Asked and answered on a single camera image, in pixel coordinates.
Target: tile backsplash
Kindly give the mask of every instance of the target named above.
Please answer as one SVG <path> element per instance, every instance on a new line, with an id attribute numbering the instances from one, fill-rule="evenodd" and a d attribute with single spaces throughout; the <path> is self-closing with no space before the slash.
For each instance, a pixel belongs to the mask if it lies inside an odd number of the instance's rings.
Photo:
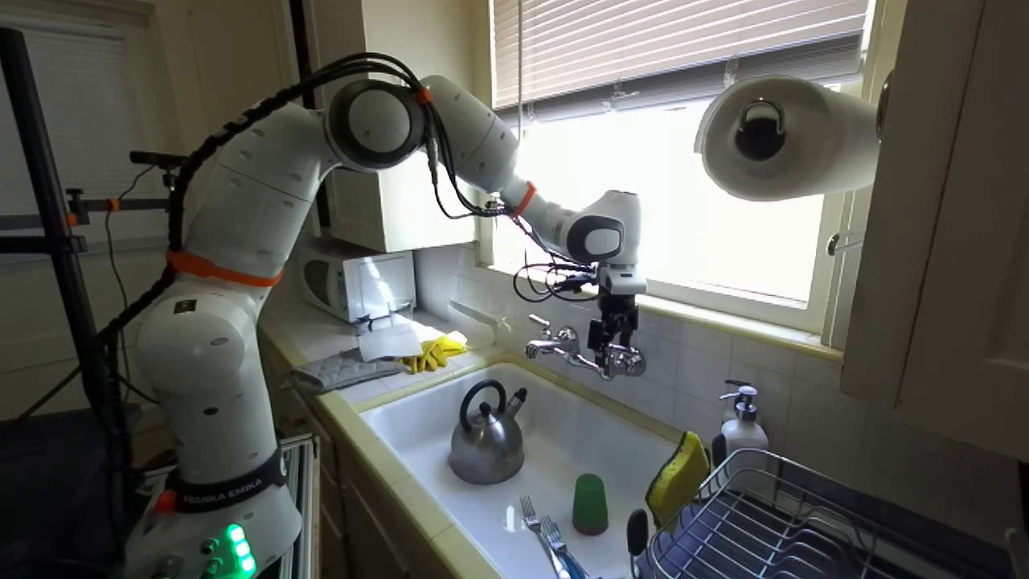
<path id="1" fill-rule="evenodd" d="M 417 250 L 417 298 L 474 345 L 510 349 L 541 334 L 530 312 L 580 331 L 595 318 L 591 302 L 520 302 L 509 277 L 475 268 L 475 247 Z M 727 411 L 725 384 L 750 378 L 773 450 L 992 544 L 1018 524 L 1017 460 L 913 430 L 844 394 L 841 359 L 659 312 L 640 312 L 633 345 L 646 353 L 643 375 L 597 378 L 555 356 L 536 362 L 704 441 Z"/>

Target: yellow object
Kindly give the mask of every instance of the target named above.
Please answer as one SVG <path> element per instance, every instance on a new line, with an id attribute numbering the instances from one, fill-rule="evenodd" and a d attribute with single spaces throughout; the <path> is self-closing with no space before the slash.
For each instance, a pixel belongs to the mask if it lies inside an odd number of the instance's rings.
<path id="1" fill-rule="evenodd" d="M 434 373 L 447 367 L 449 356 L 465 353 L 465 337 L 449 331 L 434 342 L 421 342 L 421 356 L 406 356 L 409 373 Z"/>
<path id="2" fill-rule="evenodd" d="M 680 512 L 699 494 L 711 474 L 701 434 L 685 430 L 674 455 L 657 468 L 646 488 L 646 508 L 657 526 L 673 526 Z"/>

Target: green cup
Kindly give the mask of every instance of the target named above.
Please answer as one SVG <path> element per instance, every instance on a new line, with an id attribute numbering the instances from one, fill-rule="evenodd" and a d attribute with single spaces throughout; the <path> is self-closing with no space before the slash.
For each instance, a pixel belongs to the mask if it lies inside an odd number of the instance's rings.
<path id="1" fill-rule="evenodd" d="M 577 478 L 571 526 L 580 535 L 605 535 L 607 532 L 605 478 L 595 474 L 581 474 Z"/>

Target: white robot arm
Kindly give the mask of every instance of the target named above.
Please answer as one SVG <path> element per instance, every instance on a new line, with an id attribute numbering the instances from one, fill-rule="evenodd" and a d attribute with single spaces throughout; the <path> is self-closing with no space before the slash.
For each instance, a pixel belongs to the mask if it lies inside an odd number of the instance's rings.
<path id="1" fill-rule="evenodd" d="M 443 78 L 409 88 L 350 81 L 326 117 L 286 104 L 291 94 L 279 101 L 233 123 L 182 167 L 189 197 L 182 215 L 172 215 L 181 235 L 160 290 L 138 305 L 134 362 L 166 414 L 177 474 L 129 537 L 129 577 L 256 571 L 297 539 L 300 512 L 279 474 L 256 316 L 320 183 L 337 167 L 383 171 L 414 149 L 441 149 L 458 177 L 503 194 L 505 212 L 530 223 L 555 254 L 597 263 L 595 345 L 626 348 L 637 327 L 633 194 L 607 194 L 584 212 L 541 200 L 514 177 L 514 136 Z M 239 561 L 220 549 L 228 535 L 247 539 Z"/>

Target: kettle spout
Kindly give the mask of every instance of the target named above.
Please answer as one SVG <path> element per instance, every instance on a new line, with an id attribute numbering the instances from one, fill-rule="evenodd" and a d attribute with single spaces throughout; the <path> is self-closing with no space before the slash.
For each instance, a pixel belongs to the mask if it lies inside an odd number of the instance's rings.
<path id="1" fill-rule="evenodd" d="M 505 419 L 514 419 L 520 411 L 529 398 L 529 389 L 518 389 L 510 398 L 509 398 L 509 409 L 505 409 Z"/>

